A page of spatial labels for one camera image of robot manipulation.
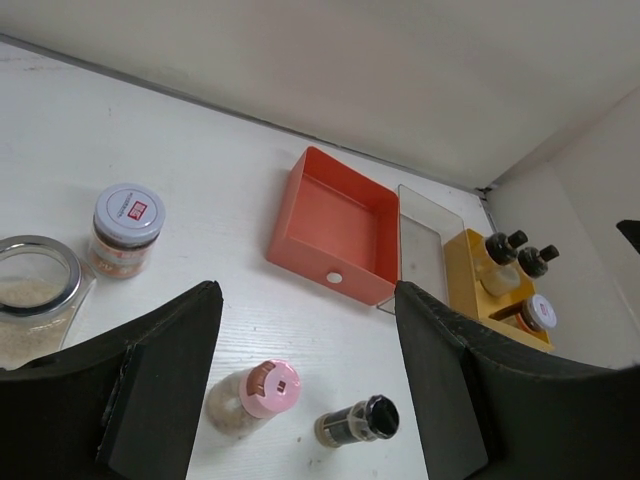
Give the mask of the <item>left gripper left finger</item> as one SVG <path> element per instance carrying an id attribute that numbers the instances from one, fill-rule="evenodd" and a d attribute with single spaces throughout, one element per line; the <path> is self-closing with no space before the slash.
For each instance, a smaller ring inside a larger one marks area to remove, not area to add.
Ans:
<path id="1" fill-rule="evenodd" d="M 183 479 L 223 296 L 204 281 L 141 317 L 1 373 L 4 479 Z"/>

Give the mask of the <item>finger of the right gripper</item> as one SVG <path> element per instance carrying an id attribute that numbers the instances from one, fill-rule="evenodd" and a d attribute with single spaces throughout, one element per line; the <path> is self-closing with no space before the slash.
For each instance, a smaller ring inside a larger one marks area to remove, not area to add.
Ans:
<path id="1" fill-rule="evenodd" d="M 631 244 L 633 248 L 640 248 L 640 221 L 621 220 L 616 224 L 618 231 Z"/>

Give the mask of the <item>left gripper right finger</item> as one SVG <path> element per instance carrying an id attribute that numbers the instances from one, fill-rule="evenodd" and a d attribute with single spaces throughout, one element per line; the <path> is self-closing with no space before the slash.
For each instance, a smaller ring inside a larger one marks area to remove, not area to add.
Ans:
<path id="1" fill-rule="evenodd" d="M 521 344 L 411 282 L 396 324 L 432 479 L 635 479 L 639 370 Z"/>

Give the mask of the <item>white-powder bottle black pump cap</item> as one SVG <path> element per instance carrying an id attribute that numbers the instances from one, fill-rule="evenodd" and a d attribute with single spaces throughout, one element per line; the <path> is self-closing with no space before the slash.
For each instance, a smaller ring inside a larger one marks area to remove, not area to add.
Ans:
<path id="1" fill-rule="evenodd" d="M 559 255 L 560 252 L 554 245 L 548 245 L 541 250 L 525 247 L 518 253 L 518 266 L 529 279 L 536 280 L 547 273 L 549 262 L 558 258 Z"/>

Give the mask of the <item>small black pepper grinder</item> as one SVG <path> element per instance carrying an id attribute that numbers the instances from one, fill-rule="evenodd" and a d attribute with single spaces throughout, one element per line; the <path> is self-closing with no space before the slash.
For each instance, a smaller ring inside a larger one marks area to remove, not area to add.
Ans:
<path id="1" fill-rule="evenodd" d="M 399 424 L 394 402 L 384 395 L 374 395 L 320 416 L 314 423 L 314 433 L 324 447 L 339 448 L 360 442 L 388 440 L 397 433 Z"/>

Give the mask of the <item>dark sauce jar white lid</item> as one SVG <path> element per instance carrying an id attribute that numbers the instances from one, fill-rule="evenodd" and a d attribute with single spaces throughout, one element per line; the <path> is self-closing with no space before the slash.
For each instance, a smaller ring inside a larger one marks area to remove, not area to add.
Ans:
<path id="1" fill-rule="evenodd" d="M 527 331 L 543 332 L 556 328 L 558 320 L 550 301 L 534 294 L 517 304 L 517 316 Z"/>

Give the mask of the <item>pink cap spice bottle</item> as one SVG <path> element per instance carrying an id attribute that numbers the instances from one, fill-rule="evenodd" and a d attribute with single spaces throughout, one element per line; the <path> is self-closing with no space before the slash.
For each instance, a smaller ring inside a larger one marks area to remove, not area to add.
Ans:
<path id="1" fill-rule="evenodd" d="M 284 360 L 269 359 L 218 381 L 207 394 L 205 413 L 217 431 L 242 439 L 292 409 L 300 393 L 297 371 Z"/>

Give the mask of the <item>brown-spice bottle black pump cap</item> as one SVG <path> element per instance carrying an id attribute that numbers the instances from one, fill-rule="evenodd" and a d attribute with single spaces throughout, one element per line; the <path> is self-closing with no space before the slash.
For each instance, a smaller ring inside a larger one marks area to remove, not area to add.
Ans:
<path id="1" fill-rule="evenodd" d="M 515 262 L 519 248 L 528 242 L 522 230 L 512 234 L 497 232 L 484 240 L 485 257 L 478 262 L 476 272 L 483 289 L 495 298 L 502 297 L 520 286 L 520 274 Z"/>

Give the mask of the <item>pink sauce jar white lid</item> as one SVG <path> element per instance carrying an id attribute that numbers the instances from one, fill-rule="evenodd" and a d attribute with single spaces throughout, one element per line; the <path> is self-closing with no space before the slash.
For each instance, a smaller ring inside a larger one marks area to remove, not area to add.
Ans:
<path id="1" fill-rule="evenodd" d="M 163 201 L 138 184 L 115 184 L 100 193 L 92 218 L 88 259 L 101 274 L 128 279 L 149 261 L 166 219 Z"/>

